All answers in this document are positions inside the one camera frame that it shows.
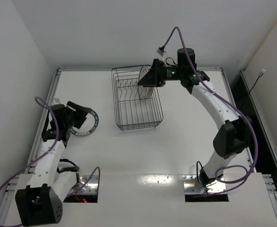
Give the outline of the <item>white plate with grey motif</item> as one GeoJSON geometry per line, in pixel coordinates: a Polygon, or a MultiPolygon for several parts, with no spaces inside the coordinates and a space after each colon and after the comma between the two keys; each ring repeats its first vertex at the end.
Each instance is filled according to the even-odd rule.
{"type": "Polygon", "coordinates": [[[148,87],[145,99],[149,99],[152,96],[153,91],[154,91],[154,87],[148,87]]]}

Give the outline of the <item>blue rimmed white plate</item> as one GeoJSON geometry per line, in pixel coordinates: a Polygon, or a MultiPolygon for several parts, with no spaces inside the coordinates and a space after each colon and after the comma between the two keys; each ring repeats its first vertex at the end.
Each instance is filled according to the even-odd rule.
{"type": "Polygon", "coordinates": [[[96,130],[98,123],[99,123],[98,114],[94,110],[91,110],[86,115],[86,120],[84,121],[83,125],[79,129],[72,127],[70,129],[70,132],[74,136],[86,137],[96,130]]]}

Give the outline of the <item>orange sunburst plate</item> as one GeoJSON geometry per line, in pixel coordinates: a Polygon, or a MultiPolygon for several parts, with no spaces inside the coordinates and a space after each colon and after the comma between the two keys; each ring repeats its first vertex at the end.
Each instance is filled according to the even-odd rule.
{"type": "MultiPolygon", "coordinates": [[[[144,78],[144,76],[147,74],[148,72],[148,69],[146,66],[142,66],[141,67],[141,70],[140,70],[140,73],[139,73],[139,77],[138,77],[138,81],[140,82],[141,79],[144,78]]],[[[147,90],[148,90],[148,87],[143,87],[143,86],[138,86],[138,93],[139,93],[139,98],[141,100],[144,100],[145,99],[145,96],[146,96],[146,93],[147,93],[147,90]]]]}

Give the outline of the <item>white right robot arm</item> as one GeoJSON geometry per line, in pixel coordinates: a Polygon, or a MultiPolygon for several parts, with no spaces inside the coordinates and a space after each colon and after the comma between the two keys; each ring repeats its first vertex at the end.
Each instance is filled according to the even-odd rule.
{"type": "Polygon", "coordinates": [[[244,121],[229,105],[215,96],[214,86],[208,75],[197,70],[193,49],[178,49],[177,61],[175,66],[168,66],[163,61],[154,59],[150,69],[141,67],[138,86],[141,92],[146,92],[152,87],[164,86],[166,81],[179,80],[208,111],[218,133],[213,140],[214,152],[197,178],[197,184],[206,187],[221,177],[230,161],[249,146],[251,131],[248,125],[252,121],[244,121]]]}

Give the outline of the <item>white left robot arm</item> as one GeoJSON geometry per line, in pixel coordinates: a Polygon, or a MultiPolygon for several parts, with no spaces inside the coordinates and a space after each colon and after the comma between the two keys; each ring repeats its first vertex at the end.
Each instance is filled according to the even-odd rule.
{"type": "Polygon", "coordinates": [[[42,131],[42,146],[34,172],[15,195],[21,223],[25,227],[57,224],[62,219],[63,201],[79,182],[79,167],[58,171],[73,128],[80,129],[91,108],[71,101],[55,104],[47,113],[42,131]]]}

